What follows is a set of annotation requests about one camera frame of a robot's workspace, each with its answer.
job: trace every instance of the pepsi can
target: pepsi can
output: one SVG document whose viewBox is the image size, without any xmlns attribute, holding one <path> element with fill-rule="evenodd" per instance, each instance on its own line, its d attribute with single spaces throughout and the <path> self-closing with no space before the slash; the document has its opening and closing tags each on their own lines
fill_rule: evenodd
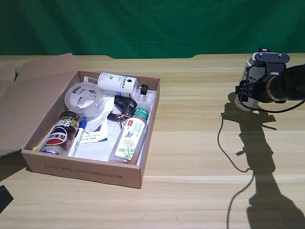
<svg viewBox="0 0 305 229">
<path fill-rule="evenodd" d="M 63 112 L 41 152 L 67 156 L 80 123 L 81 117 L 78 114 Z"/>
</svg>

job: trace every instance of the blue pen cap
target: blue pen cap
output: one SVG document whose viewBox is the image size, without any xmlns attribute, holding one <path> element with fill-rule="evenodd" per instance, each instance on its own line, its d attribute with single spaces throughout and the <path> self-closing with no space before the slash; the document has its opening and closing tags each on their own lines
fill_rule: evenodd
<svg viewBox="0 0 305 229">
<path fill-rule="evenodd" d="M 85 128 L 86 128 L 86 125 L 87 125 L 87 120 L 83 119 L 83 120 L 81 121 L 80 128 L 85 129 Z"/>
</svg>

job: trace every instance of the packing tape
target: packing tape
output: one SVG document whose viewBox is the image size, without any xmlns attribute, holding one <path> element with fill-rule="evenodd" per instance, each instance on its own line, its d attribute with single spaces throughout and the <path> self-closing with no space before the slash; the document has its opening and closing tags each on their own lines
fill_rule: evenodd
<svg viewBox="0 0 305 229">
<path fill-rule="evenodd" d="M 100 88 L 89 82 L 77 83 L 71 87 L 65 95 L 65 104 L 70 111 L 87 121 L 98 117 L 104 109 Z"/>
</svg>

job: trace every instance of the wood grain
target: wood grain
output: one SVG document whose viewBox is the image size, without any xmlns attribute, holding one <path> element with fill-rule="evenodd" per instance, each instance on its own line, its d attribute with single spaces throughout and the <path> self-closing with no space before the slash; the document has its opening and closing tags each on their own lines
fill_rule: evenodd
<svg viewBox="0 0 305 229">
<path fill-rule="evenodd" d="M 225 229 L 232 198 L 253 173 L 253 182 L 232 201 L 229 228 L 305 228 L 305 106 L 274 115 L 237 110 L 229 101 L 230 93 L 250 56 L 141 60 L 76 56 L 79 69 L 161 78 L 143 187 L 18 171 L 10 167 L 19 168 L 20 163 L 6 160 L 0 165 L 10 176 L 0 184 L 14 201 L 1 213 L 0 228 Z M 305 62 L 305 53 L 290 57 L 288 66 Z M 10 63 L 20 67 L 38 58 L 42 56 L 0 56 L 0 67 Z M 260 105 L 283 109 L 293 104 Z M 219 145 L 238 168 L 251 165 L 254 172 L 237 171 Z"/>
</svg>

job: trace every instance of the green backdrop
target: green backdrop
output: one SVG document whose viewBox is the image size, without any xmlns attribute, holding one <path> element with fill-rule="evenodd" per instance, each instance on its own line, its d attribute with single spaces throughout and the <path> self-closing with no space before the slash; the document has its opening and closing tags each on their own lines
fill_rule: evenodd
<svg viewBox="0 0 305 229">
<path fill-rule="evenodd" d="M 0 54 L 305 52 L 305 0 L 0 0 Z"/>
</svg>

